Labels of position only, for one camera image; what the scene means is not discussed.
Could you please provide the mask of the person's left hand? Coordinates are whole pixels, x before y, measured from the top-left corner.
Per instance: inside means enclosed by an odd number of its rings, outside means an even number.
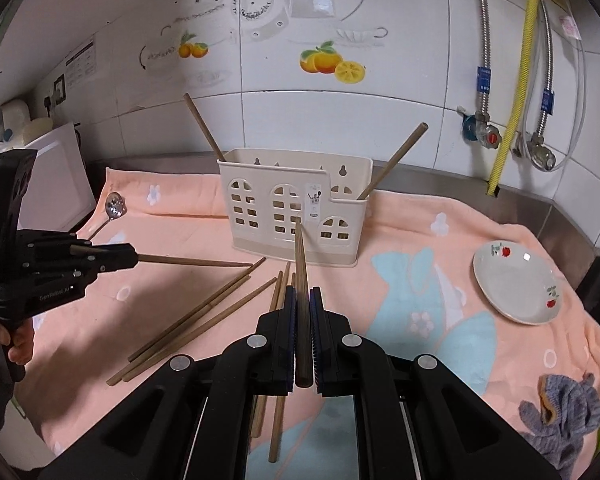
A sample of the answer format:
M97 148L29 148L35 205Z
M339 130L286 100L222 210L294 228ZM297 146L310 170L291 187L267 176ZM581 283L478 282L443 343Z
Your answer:
M25 320L12 333L0 324L0 344L8 348L8 358L18 365L32 360L34 349L34 327L32 318Z

